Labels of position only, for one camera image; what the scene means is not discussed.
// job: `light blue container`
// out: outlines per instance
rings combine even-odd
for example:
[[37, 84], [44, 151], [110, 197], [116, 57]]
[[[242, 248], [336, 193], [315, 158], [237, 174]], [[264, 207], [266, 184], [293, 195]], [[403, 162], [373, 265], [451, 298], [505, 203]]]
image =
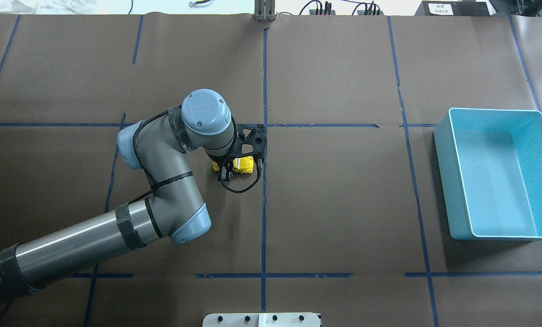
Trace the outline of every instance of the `light blue container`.
[[542, 240], [542, 114], [451, 108], [434, 131], [451, 236]]

